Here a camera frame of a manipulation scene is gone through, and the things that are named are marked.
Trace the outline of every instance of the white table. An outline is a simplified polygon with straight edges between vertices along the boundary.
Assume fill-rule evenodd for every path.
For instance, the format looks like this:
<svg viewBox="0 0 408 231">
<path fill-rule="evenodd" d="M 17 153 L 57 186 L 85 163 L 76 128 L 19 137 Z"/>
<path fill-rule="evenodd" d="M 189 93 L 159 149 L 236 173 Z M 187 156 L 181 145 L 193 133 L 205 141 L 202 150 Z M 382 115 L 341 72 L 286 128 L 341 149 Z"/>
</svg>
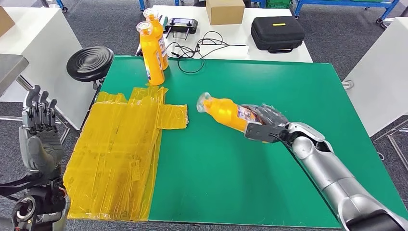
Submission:
<svg viewBox="0 0 408 231">
<path fill-rule="evenodd" d="M 345 78 L 369 136 L 408 112 L 408 18 L 398 17 Z"/>
<path fill-rule="evenodd" d="M 313 62 L 312 58 L 309 55 L 309 52 L 307 51 L 305 43 L 294 49 L 292 52 L 284 54 L 270 54 L 268 51 L 258 50 L 258 48 L 255 46 L 254 40 L 251 36 L 251 23 L 254 18 L 267 16 L 291 16 L 292 14 L 290 10 L 245 8 L 242 24 L 211 26 L 208 21 L 207 11 L 205 10 L 205 7 L 155 5 L 153 6 L 153 8 L 155 8 L 159 12 L 159 15 L 163 16 L 161 19 L 162 23 L 166 16 L 169 20 L 170 18 L 176 17 L 192 18 L 198 21 L 198 28 L 195 34 L 190 34 L 187 40 L 184 40 L 182 38 L 173 38 L 173 35 L 170 34 L 169 37 L 165 39 L 166 45 L 170 44 L 173 41 L 176 41 L 180 45 L 194 49 L 197 41 L 201 39 L 206 32 L 216 31 L 222 35 L 224 41 L 228 44 L 242 44 L 248 46 L 248 53 L 231 57 L 228 56 L 228 52 L 226 52 L 226 49 L 229 49 L 228 47 L 215 51 L 206 58 L 287 61 L 304 63 Z M 219 39 L 219 36 L 215 33 L 210 33 L 206 36 L 206 38 Z M 167 53 L 171 55 L 172 51 L 181 54 L 181 52 L 179 52 L 179 49 L 172 49 L 172 46 L 170 46 L 167 50 Z"/>
<path fill-rule="evenodd" d="M 32 86 L 38 84 L 56 99 L 57 110 L 75 128 L 84 121 L 95 90 L 92 83 L 72 79 L 68 59 L 82 49 L 59 8 L 4 7 L 15 25 L 0 37 L 0 53 L 23 55 L 29 66 L 21 73 Z M 22 102 L 26 95 L 14 82 L 0 101 Z"/>
</svg>

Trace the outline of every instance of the cardboard box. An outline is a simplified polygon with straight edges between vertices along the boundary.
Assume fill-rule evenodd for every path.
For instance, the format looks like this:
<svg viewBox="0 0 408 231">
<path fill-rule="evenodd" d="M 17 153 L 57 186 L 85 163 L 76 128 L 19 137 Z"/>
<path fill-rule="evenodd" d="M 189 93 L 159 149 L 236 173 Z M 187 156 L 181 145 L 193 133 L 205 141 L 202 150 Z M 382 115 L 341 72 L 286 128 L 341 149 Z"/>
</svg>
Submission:
<svg viewBox="0 0 408 231">
<path fill-rule="evenodd" d="M 7 14 L 4 8 L 0 6 L 0 37 L 12 28 L 14 24 L 12 18 Z"/>
<path fill-rule="evenodd" d="M 241 24 L 245 4 L 242 0 L 206 0 L 210 25 Z"/>
</svg>

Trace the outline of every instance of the round stool seat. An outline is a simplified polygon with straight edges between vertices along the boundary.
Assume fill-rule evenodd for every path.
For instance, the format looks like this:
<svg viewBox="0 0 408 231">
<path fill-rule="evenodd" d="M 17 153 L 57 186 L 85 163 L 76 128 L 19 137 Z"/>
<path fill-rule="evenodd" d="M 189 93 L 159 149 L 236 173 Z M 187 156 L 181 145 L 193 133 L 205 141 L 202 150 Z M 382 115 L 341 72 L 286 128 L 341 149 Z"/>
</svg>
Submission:
<svg viewBox="0 0 408 231">
<path fill-rule="evenodd" d="M 68 74 L 81 82 L 94 82 L 106 76 L 114 60 L 107 47 L 88 47 L 77 51 L 66 64 Z"/>
</svg>

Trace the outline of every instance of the bottle cap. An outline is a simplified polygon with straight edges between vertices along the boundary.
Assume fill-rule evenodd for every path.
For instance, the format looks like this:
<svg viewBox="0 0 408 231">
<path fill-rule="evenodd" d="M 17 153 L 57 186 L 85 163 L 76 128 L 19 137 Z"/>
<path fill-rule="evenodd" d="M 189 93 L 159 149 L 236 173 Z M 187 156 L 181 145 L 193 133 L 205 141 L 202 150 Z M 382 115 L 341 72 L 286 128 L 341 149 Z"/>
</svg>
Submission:
<svg viewBox="0 0 408 231">
<path fill-rule="evenodd" d="M 147 21 L 153 21 L 158 18 L 159 12 L 153 8 L 147 8 L 143 11 L 143 16 Z"/>
<path fill-rule="evenodd" d="M 208 92 L 201 94 L 197 101 L 197 111 L 201 113 L 207 112 L 207 108 L 212 104 L 212 98 Z"/>
<path fill-rule="evenodd" d="M 153 25 L 149 22 L 140 22 L 136 26 L 136 30 L 140 33 L 140 35 L 150 35 L 153 31 Z"/>
</svg>

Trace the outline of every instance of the black carrying case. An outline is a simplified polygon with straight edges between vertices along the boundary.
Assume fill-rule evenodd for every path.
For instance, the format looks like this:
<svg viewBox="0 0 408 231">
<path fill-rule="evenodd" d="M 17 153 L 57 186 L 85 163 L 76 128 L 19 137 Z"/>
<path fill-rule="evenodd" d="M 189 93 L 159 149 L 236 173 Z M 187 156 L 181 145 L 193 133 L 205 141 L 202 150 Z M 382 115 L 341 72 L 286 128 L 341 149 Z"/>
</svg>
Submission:
<svg viewBox="0 0 408 231">
<path fill-rule="evenodd" d="M 292 16 L 258 17 L 251 26 L 256 47 L 270 53 L 288 53 L 300 46 L 305 31 Z"/>
</svg>

